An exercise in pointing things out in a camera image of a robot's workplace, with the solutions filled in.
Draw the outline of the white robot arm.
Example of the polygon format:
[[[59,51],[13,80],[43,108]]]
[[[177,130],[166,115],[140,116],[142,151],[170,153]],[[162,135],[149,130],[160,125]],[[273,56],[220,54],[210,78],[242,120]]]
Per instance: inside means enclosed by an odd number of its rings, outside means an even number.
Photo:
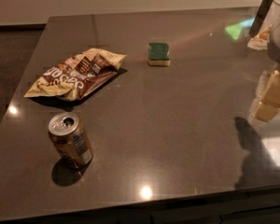
[[[252,38],[247,46],[255,50],[266,49],[275,65],[272,71],[263,71],[259,77],[250,117],[269,122],[280,112],[280,0],[263,0],[255,24],[260,25],[259,33],[252,28]]]

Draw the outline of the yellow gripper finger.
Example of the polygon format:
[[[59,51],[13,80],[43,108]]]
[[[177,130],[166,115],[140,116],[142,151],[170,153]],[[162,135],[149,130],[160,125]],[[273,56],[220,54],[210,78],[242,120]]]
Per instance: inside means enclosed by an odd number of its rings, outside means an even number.
[[[256,97],[251,105],[251,116],[269,122],[280,112],[280,69],[264,71],[256,89]]]

